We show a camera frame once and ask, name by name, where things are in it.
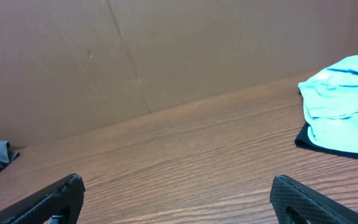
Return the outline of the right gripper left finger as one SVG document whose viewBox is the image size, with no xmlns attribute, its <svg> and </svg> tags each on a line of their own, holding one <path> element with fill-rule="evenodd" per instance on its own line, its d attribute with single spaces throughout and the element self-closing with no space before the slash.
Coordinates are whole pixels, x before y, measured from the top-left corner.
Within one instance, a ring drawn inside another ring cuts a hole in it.
<svg viewBox="0 0 358 224">
<path fill-rule="evenodd" d="M 78 174 L 70 174 L 0 211 L 0 224 L 76 224 L 85 196 Z"/>
</svg>

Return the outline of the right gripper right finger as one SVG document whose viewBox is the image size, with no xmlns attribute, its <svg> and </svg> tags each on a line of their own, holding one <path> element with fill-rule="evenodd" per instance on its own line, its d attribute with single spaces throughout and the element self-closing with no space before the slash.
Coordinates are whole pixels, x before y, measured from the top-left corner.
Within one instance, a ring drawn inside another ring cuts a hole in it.
<svg viewBox="0 0 358 224">
<path fill-rule="evenodd" d="M 287 175 L 274 177 L 270 203 L 279 224 L 358 224 L 358 213 Z"/>
</svg>

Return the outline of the cardboard box wall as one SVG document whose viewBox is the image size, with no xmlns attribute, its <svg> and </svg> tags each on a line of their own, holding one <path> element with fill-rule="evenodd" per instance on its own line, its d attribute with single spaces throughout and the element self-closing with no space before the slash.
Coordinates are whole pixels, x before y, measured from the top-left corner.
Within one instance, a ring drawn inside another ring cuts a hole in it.
<svg viewBox="0 0 358 224">
<path fill-rule="evenodd" d="M 0 1 L 0 140 L 28 146 L 358 54 L 358 1 Z"/>
</svg>

